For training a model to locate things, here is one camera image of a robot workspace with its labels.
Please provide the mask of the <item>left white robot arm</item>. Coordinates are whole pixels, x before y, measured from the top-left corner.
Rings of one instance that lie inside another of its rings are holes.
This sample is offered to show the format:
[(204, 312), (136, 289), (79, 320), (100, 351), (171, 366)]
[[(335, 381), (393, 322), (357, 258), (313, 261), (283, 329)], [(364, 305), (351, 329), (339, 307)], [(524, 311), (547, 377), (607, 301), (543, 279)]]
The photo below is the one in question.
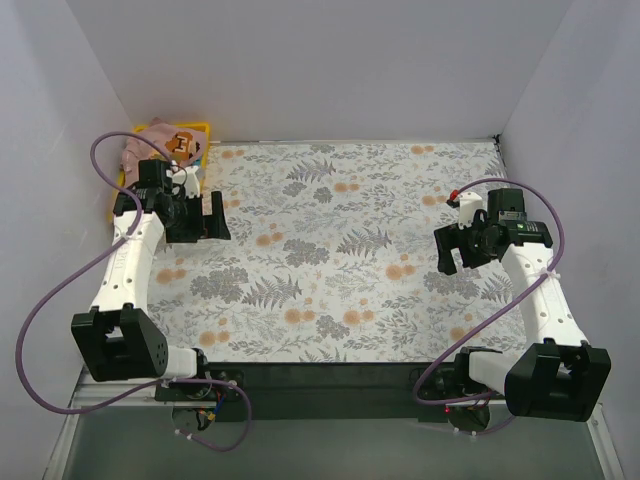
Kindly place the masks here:
[(132, 193), (118, 194), (113, 213), (116, 250), (110, 254), (100, 289), (86, 313), (73, 317), (71, 333), (94, 380), (178, 378), (193, 400), (213, 386), (195, 348), (175, 347), (148, 315), (150, 274), (160, 241), (196, 243), (231, 237), (220, 192), (204, 214), (201, 169), (173, 172), (161, 160), (143, 160)]

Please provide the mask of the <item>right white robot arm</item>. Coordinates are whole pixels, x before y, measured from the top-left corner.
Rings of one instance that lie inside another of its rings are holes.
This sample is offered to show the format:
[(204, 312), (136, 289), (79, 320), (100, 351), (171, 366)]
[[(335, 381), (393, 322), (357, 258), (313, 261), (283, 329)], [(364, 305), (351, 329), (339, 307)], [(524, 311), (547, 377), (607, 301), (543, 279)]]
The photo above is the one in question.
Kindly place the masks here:
[(577, 325), (552, 266), (558, 248), (542, 222), (530, 221), (521, 190), (450, 195), (456, 223), (434, 236), (438, 269), (500, 263), (513, 287), (524, 322), (526, 349), (517, 359), (497, 350), (464, 347), (455, 357), (454, 389), (475, 397), (484, 389), (503, 396), (514, 416), (585, 422), (592, 414), (611, 370), (603, 348), (590, 345)]

